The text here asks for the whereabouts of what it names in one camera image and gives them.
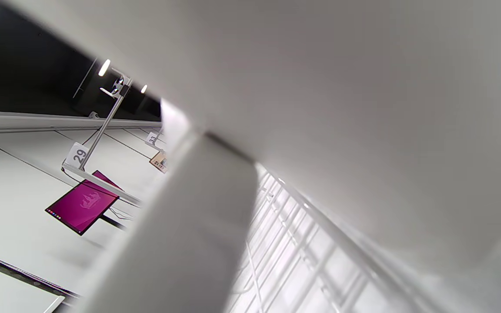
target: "ceiling light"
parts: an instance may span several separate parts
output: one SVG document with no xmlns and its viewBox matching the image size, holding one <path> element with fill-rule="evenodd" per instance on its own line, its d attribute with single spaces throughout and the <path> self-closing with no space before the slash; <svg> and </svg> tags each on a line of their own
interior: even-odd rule
<svg viewBox="0 0 501 313">
<path fill-rule="evenodd" d="M 110 66 L 110 63 L 111 61 L 109 59 L 107 59 L 105 62 L 104 62 L 104 65 L 102 65 L 102 68 L 100 69 L 100 72 L 98 73 L 98 75 L 100 75 L 101 77 L 103 77 L 103 75 L 106 73 L 107 71 L 107 68 Z"/>
</svg>

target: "monitor stand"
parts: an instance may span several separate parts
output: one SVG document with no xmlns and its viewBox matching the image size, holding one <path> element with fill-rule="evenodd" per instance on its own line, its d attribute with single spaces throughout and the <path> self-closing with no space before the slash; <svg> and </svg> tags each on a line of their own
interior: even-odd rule
<svg viewBox="0 0 501 313">
<path fill-rule="evenodd" d="M 102 216 L 100 216 L 100 219 L 101 220 L 105 220 L 106 222 L 108 222 L 109 224 L 112 224 L 113 226 L 119 228 L 120 230 L 126 230 L 127 228 L 125 227 L 125 225 L 105 216 L 102 214 Z"/>
</svg>

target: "label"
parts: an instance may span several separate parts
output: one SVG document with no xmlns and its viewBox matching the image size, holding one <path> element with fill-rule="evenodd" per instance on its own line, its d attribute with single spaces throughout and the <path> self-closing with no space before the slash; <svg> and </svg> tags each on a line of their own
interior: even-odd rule
<svg viewBox="0 0 501 313">
<path fill-rule="evenodd" d="M 155 146 L 156 145 L 156 139 L 157 139 L 157 133 L 149 133 L 146 142 Z"/>
<path fill-rule="evenodd" d="M 76 168 L 80 168 L 82 161 L 86 158 L 86 154 L 88 153 L 88 148 L 84 147 L 79 143 L 75 143 L 71 150 L 69 150 L 69 154 L 65 159 L 65 163 L 70 166 L 74 166 Z"/>
<path fill-rule="evenodd" d="M 160 170 L 162 173 L 167 172 L 167 158 L 165 153 L 159 151 L 151 160 L 150 163 Z"/>
</svg>

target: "monitor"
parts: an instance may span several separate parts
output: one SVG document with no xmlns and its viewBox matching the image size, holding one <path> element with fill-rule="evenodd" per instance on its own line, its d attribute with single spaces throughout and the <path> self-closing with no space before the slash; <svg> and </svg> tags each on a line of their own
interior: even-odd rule
<svg viewBox="0 0 501 313">
<path fill-rule="evenodd" d="M 98 170 L 92 175 L 119 188 Z M 117 199 L 119 196 L 113 192 L 83 180 L 49 206 L 46 212 L 82 236 Z"/>
</svg>

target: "wire rack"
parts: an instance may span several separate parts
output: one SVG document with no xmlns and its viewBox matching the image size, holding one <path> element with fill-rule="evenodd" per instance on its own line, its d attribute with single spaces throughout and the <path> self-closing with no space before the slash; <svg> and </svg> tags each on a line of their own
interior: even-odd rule
<svg viewBox="0 0 501 313">
<path fill-rule="evenodd" d="M 357 246 L 341 244 L 312 209 L 284 181 L 263 174 L 226 313 L 441 312 Z"/>
</svg>

